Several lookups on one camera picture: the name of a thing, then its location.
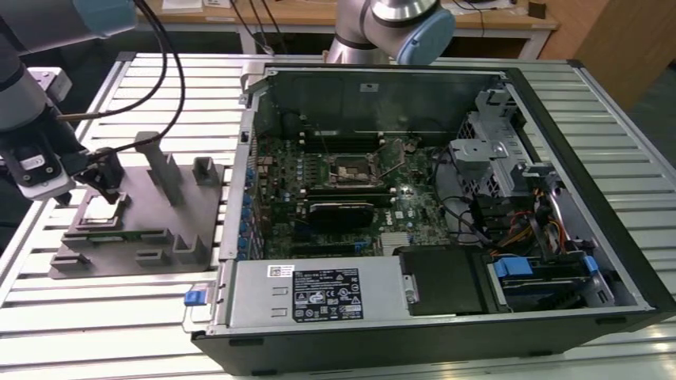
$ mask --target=barcode sticker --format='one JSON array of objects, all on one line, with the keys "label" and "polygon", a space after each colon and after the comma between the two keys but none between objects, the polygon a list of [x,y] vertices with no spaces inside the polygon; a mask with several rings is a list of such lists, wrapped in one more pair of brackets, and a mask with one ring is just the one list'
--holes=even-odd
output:
[{"label": "barcode sticker", "polygon": [[269,277],[293,277],[295,265],[269,265],[267,276]]}]

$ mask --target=aluminum slat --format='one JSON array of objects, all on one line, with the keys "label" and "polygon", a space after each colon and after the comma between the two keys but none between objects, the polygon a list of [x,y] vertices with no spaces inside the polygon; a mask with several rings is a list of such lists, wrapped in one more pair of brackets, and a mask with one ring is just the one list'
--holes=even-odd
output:
[{"label": "aluminum slat", "polygon": [[[115,91],[114,99],[141,99],[150,92],[150,87],[130,87]],[[239,99],[241,87],[221,89],[187,88],[186,97],[190,99]],[[181,88],[162,87],[151,99],[181,99]]]},{"label": "aluminum slat", "polygon": [[[175,151],[175,160],[190,165],[195,157],[213,156],[233,164],[234,144],[242,118],[238,98],[242,67],[250,61],[237,55],[182,55],[190,77],[186,115],[163,146]],[[319,63],[318,57],[299,56],[283,62]],[[121,87],[114,89],[118,108],[143,97],[157,84],[158,54],[139,54]],[[177,67],[174,60],[169,64]],[[590,87],[562,61],[506,61],[447,59],[442,64],[467,67],[519,67],[531,80],[553,118],[574,145],[587,170],[618,210],[621,219],[645,250],[673,294],[676,294],[676,193],[663,169],[655,164],[633,133],[598,101]],[[141,110],[102,119],[87,134],[86,146],[118,146],[134,140],[139,131],[161,131],[174,117],[179,97],[177,69],[154,100]],[[547,158],[542,144],[539,154]],[[142,154],[121,154],[123,165],[145,165]],[[75,215],[85,190],[74,191],[71,208],[49,208],[49,217],[34,231],[25,249],[30,253],[14,280],[9,305],[0,309],[0,358],[3,379],[49,378],[199,378],[235,380],[197,350],[185,332],[182,294],[197,283],[217,278],[215,272],[177,275],[137,275],[103,279],[53,280],[47,277],[59,239]],[[229,187],[223,201],[227,201]],[[223,219],[226,205],[221,205]],[[223,226],[217,228],[217,241]],[[334,380],[382,378],[431,380],[447,378],[587,378],[598,371],[609,378],[674,378],[676,368],[666,355],[676,354],[674,323],[638,332],[606,336],[563,355],[542,358],[506,358],[419,366],[367,368],[327,374],[289,374],[283,379]],[[54,348],[69,347],[69,350]]]},{"label": "aluminum slat", "polygon": [[[121,109],[133,105],[134,99],[118,99],[110,102],[109,110]],[[151,99],[135,111],[175,111],[179,108],[178,99]],[[245,106],[238,99],[191,99],[183,106],[186,111],[227,111],[243,110]]]}]

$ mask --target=power cable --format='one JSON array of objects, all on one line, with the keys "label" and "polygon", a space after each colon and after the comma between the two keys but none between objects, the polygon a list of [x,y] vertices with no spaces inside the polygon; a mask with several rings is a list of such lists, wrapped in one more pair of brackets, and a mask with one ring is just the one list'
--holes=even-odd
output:
[{"label": "power cable", "polygon": [[267,11],[269,16],[271,17],[273,24],[275,25],[275,29],[278,30],[281,44],[283,45],[283,52],[285,52],[285,54],[289,54],[287,42],[285,41],[285,33],[283,33],[282,29],[279,28],[278,20],[275,20],[275,16],[273,16],[273,12],[271,12],[270,7],[267,6],[266,0],[262,0],[262,3],[263,3],[263,6],[266,7],[266,11]]},{"label": "power cable", "polygon": [[174,59],[177,61],[177,69],[179,70],[179,81],[181,81],[179,106],[177,107],[177,112],[175,112],[174,118],[171,119],[170,123],[167,124],[166,129],[158,135],[155,135],[150,139],[141,140],[138,142],[119,146],[119,147],[117,147],[111,150],[107,150],[105,152],[99,152],[98,154],[93,154],[90,156],[91,161],[97,161],[101,158],[103,158],[111,154],[117,154],[117,153],[122,152],[123,150],[129,150],[129,149],[137,148],[138,146],[143,146],[143,145],[159,142],[167,136],[173,127],[177,125],[177,122],[179,121],[179,118],[181,118],[181,114],[183,113],[183,109],[186,107],[186,72],[183,70],[183,64],[181,62],[179,53],[177,52],[177,47],[175,47],[175,45],[171,41],[171,38],[170,38],[170,33],[167,32],[167,29],[166,29],[165,25],[162,24],[161,19],[155,15],[155,12],[153,11],[151,7],[149,6],[149,3],[146,2],[146,0],[135,0],[135,4],[139,7],[141,12],[145,14],[146,18],[149,19],[149,22],[151,23],[151,25],[155,25],[157,30],[159,31],[158,37],[161,38],[163,44],[166,44],[166,47],[169,48],[169,51],[174,55]]},{"label": "power cable", "polygon": [[266,44],[266,46],[271,46],[271,44],[267,42],[266,29],[263,28],[263,22],[262,22],[261,16],[258,15],[257,6],[254,5],[254,0],[250,0],[250,4],[253,5],[253,11],[254,11],[254,16],[257,16],[258,26],[262,28],[263,43]]},{"label": "power cable", "polygon": [[245,17],[242,17],[242,13],[241,13],[241,10],[238,9],[237,7],[237,1],[234,0],[231,2],[233,4],[233,10],[235,10],[235,14],[237,14],[237,18],[241,19],[241,23],[242,23],[242,26],[245,27],[245,29],[247,30],[247,34],[250,35],[250,37],[253,38],[254,42],[257,43],[257,45],[263,49],[263,51],[270,54],[270,55],[274,55],[275,54],[275,51],[273,50],[273,48],[270,46],[267,46],[267,44],[262,44],[262,42],[258,40],[257,36],[254,35],[254,32],[253,30],[250,29],[250,25],[247,25],[247,22],[245,21]]},{"label": "power cable", "polygon": [[146,94],[145,97],[142,97],[134,104],[130,104],[129,106],[117,109],[114,111],[105,111],[105,112],[93,112],[93,113],[75,113],[70,115],[59,115],[57,116],[57,120],[77,123],[79,121],[85,120],[97,120],[103,117],[115,116],[121,113],[126,113],[129,111],[133,111],[134,109],[139,108],[158,93],[158,90],[161,90],[162,85],[165,84],[166,78],[167,78],[167,70],[169,70],[169,53],[166,49],[166,45],[163,44],[162,37],[161,37],[161,30],[158,26],[150,22],[150,26],[154,29],[155,38],[158,39],[158,44],[161,45],[161,53],[162,53],[162,72],[161,72],[161,78],[158,79],[158,82],[154,86],[154,88],[150,90],[150,92]]},{"label": "power cable", "polygon": [[467,2],[467,4],[471,6],[471,8],[466,8],[459,2],[458,0],[454,0],[454,3],[458,5],[458,7],[462,9],[462,10],[475,10],[479,12],[479,18],[482,20],[482,38],[485,38],[486,36],[486,22],[485,22],[485,11],[486,10],[498,10],[497,7],[493,7],[493,8],[477,8],[475,4],[473,4],[471,2]]}]

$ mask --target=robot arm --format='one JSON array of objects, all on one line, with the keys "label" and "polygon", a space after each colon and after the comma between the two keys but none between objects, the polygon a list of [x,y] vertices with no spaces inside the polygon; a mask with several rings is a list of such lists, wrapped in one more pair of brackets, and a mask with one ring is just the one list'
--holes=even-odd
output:
[{"label": "robot arm", "polygon": [[[0,155],[31,200],[69,194],[73,177],[83,175],[90,163],[74,129],[57,120],[59,110],[19,56],[107,38],[135,26],[133,0],[0,2]],[[107,160],[115,165],[117,157]]]},{"label": "robot arm", "polygon": [[[111,203],[123,169],[90,154],[19,56],[107,38],[137,26],[135,0],[0,0],[0,155],[31,200],[70,200],[75,180]],[[341,0],[333,63],[430,64],[449,46],[453,14],[439,0]]]},{"label": "robot arm", "polygon": [[330,63],[430,65],[455,31],[441,0],[341,0]]}]

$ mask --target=aluminum extrusion table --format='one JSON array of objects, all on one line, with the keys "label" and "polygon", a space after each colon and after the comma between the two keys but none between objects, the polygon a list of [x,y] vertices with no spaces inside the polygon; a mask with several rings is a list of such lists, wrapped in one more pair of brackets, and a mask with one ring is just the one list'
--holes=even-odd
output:
[{"label": "aluminum extrusion table", "polygon": [[[90,111],[119,108],[145,96],[161,73],[158,54],[127,55]],[[162,143],[177,161],[211,155],[233,164],[242,117],[242,74],[270,61],[255,55],[183,55],[189,101],[181,123]],[[277,62],[319,63],[318,56]],[[567,62],[443,59],[438,65],[519,67],[573,144],[621,219],[673,294],[676,292],[676,172],[585,69]],[[177,69],[163,89],[134,112],[83,123],[90,149],[130,143],[138,131],[159,131],[178,105]],[[542,157],[542,144],[531,135]],[[145,165],[138,153],[123,165]],[[219,220],[227,207],[227,182]],[[185,320],[202,323],[209,310],[186,316],[185,293],[217,272],[53,280],[50,261],[73,221],[74,206],[35,203],[0,259],[0,376],[49,378],[231,379],[191,343]],[[217,226],[217,244],[223,226]],[[286,374],[282,379],[676,378],[676,320],[606,336],[563,355],[462,363]]]}]

